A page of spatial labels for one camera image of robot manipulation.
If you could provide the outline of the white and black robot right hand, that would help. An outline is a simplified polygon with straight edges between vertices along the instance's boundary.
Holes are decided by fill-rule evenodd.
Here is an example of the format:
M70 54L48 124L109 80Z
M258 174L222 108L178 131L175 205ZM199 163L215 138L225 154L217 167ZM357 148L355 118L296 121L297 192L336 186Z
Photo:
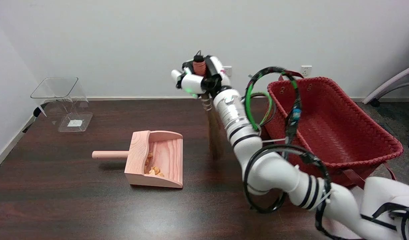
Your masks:
M209 94L215 97L221 91L232 88L222 62L210 55L195 55L182 64L181 71L172 70L171 78L177 89L191 95Z

